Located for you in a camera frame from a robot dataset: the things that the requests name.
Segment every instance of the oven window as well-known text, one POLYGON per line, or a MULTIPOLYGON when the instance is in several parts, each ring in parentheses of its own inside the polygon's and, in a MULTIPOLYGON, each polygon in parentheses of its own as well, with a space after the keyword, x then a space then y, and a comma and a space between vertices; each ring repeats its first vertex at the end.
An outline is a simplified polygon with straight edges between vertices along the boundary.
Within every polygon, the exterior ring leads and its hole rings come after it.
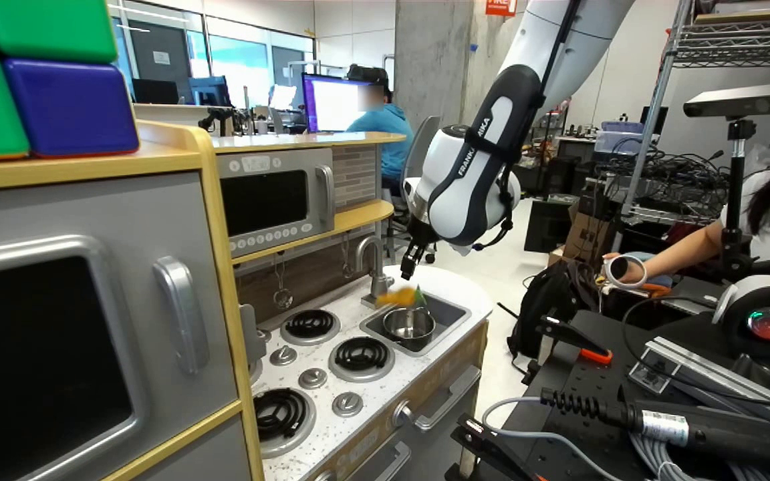
POLYGON ((82 256, 0 269, 0 479, 133 416, 82 256))
POLYGON ((221 179, 227 232, 253 232, 308 216, 306 171, 221 179))

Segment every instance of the office chair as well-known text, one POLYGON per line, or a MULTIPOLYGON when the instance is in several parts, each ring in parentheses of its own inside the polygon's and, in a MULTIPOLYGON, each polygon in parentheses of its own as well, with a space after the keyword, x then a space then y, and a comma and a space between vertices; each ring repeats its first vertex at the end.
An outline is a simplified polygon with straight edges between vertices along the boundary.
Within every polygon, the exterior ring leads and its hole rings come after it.
MULTIPOLYGON (((423 159, 427 155, 427 146, 439 130, 439 117, 426 117, 417 130, 414 130, 414 142, 410 146, 410 155, 407 155, 407 163, 404 163, 404 181, 400 181, 400 194, 388 194, 388 201, 392 202, 392 216, 386 221, 386 256, 388 260, 395 260, 395 252, 407 246, 410 240, 410 192, 411 192, 411 184, 417 184, 414 179, 421 179, 423 174, 423 159)), ((426 256, 427 264, 437 262, 437 246, 430 248, 430 254, 426 256)))

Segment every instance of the purple block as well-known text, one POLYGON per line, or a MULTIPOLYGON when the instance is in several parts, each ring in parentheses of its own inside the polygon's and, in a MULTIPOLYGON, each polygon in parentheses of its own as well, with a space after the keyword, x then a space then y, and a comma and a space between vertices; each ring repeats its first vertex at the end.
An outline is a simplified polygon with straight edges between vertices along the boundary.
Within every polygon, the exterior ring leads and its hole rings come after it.
POLYGON ((122 77, 108 65, 6 61, 32 155, 114 155, 140 150, 122 77))

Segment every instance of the black pants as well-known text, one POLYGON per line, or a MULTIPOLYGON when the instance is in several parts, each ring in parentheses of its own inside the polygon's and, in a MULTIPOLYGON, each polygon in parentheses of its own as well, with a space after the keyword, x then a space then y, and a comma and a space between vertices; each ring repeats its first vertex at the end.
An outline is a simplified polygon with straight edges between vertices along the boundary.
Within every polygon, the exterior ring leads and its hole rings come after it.
POLYGON ((404 197, 404 179, 383 177, 383 188, 386 188, 392 197, 404 197))

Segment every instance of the silver knob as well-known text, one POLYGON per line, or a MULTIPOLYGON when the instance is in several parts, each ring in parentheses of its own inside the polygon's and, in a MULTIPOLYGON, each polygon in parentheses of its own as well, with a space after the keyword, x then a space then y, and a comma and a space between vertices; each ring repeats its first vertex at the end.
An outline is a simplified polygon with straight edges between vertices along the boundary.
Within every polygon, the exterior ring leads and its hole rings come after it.
POLYGON ((411 423, 414 419, 414 412, 410 405, 410 400, 400 400, 392 413, 391 413, 392 425, 400 427, 404 423, 411 423))

